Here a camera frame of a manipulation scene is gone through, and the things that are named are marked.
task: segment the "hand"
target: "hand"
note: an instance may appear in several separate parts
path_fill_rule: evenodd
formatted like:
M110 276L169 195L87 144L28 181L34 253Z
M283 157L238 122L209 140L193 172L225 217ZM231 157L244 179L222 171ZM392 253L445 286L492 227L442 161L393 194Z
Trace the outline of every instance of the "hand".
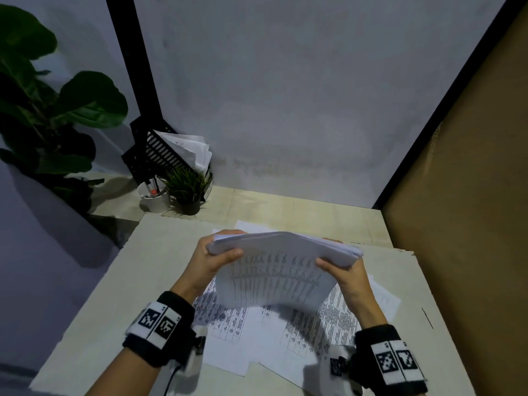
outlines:
M356 316L362 329L387 323L374 298L363 259L360 258L352 266L341 268L330 260L317 258L315 265L337 280L346 305Z
M220 235L238 235L245 232L238 230L224 229L218 232ZM212 255L207 250L207 245L214 239L214 235L206 236L198 240L198 245L194 250L193 256L187 264L185 271L181 277L176 281L171 291L183 297L190 304L193 304L194 299L200 296L209 282L216 275L218 270L241 258L244 255L242 249L232 249L225 253Z

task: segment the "black plant pot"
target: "black plant pot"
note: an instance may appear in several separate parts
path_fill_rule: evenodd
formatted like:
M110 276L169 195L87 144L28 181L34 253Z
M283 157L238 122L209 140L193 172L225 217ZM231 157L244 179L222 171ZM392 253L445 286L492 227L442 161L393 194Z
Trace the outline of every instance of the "black plant pot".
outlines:
M198 200L192 204L182 204L180 203L181 213L183 215L196 215L200 211L201 201Z

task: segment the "black desk organizer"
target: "black desk organizer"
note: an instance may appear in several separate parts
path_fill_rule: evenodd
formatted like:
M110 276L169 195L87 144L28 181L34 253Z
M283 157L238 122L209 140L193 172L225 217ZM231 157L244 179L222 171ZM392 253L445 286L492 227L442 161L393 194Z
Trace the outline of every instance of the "black desk organizer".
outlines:
M178 166L191 168L165 141L158 135L158 132L176 133L171 126L161 120L161 122L147 121L143 117L136 118L130 123L132 135L134 136L135 145L130 147L121 158L126 164L132 177L139 185L140 183L151 179L154 175L165 177L167 170ZM208 167L206 175L211 173L211 166ZM202 196L204 202L211 186Z

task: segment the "black wrist strap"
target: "black wrist strap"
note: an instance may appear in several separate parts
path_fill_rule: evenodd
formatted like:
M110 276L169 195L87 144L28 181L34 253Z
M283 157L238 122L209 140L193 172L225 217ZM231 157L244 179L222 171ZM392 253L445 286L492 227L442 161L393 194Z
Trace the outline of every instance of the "black wrist strap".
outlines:
M132 322L123 342L152 367L161 367L175 359L187 364L196 333L191 329L194 308L172 292L163 292Z
M389 324L358 331L356 353L348 362L350 379L376 396L414 396L427 392L424 376L396 329Z

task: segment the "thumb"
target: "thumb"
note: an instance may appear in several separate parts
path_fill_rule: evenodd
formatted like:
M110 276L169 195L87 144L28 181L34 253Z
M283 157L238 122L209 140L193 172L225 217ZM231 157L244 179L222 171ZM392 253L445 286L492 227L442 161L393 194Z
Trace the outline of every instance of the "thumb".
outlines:
M330 260L323 260L322 258L317 257L315 259L315 265L321 268L321 270L332 275L337 280L337 282L341 282L345 271L338 266L334 266Z
M219 270L226 264L238 260L243 255L244 251L242 249L231 249L226 251L225 253L211 257L211 265L214 267L215 270Z

